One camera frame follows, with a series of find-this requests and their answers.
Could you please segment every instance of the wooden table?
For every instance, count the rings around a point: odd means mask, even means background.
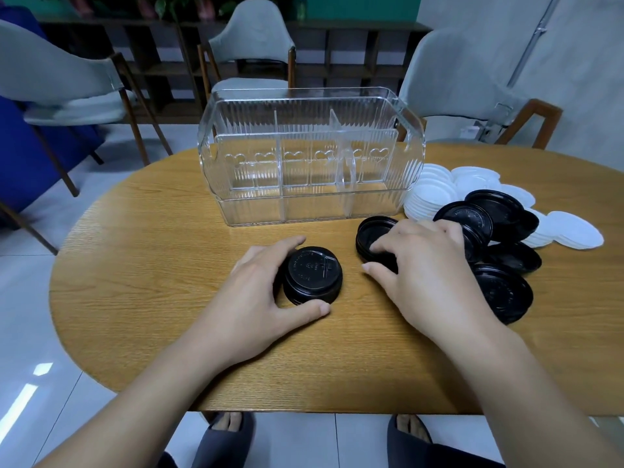
[[[427,161],[493,168],[531,191],[536,209],[600,229],[596,250],[540,251],[528,277],[535,302],[513,329],[586,413],[624,414],[624,176],[504,146],[431,144]],[[362,274],[360,221],[227,227],[197,151],[183,151],[134,173],[74,226],[52,272],[52,319],[74,361],[120,391],[190,326],[249,245],[305,234],[344,269],[331,316],[226,373],[195,409],[480,413],[446,357]]]

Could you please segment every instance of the person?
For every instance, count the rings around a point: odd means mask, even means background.
[[[312,300],[280,309],[272,284],[303,236],[252,246],[196,322],[38,468],[173,466],[163,450],[191,403],[220,372],[261,354],[292,330],[323,318]],[[446,353],[476,395],[510,467],[621,467],[623,459],[575,408],[523,340],[491,312],[464,259],[461,227],[400,221],[371,250],[396,255],[399,272],[363,264],[403,317]],[[253,433],[250,413],[220,414],[193,466],[241,468]],[[390,468],[495,464],[430,444],[415,416],[393,417]]]

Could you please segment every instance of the pink flower pot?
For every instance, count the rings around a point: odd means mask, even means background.
[[[69,0],[69,2],[81,18],[92,18],[94,16],[93,8],[87,0]]]
[[[195,0],[197,16],[201,21],[214,21],[216,18],[215,6],[212,0]]]
[[[158,19],[158,13],[150,0],[137,0],[136,4],[143,19]]]

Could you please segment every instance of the clear plastic organizer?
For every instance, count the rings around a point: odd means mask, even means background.
[[[394,215],[422,169],[422,129],[386,88],[221,90],[200,163],[230,226]]]

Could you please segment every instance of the hand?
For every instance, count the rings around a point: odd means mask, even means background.
[[[330,305],[317,299],[287,309],[275,304],[278,268],[305,239],[293,236],[269,247],[252,246],[192,325],[189,332],[219,348],[225,366],[253,358],[277,338],[330,312]]]
[[[460,224],[402,220],[371,245],[396,256],[399,274],[379,263],[365,263],[405,319],[427,337],[455,338],[484,325],[500,324],[490,310],[464,257]]]

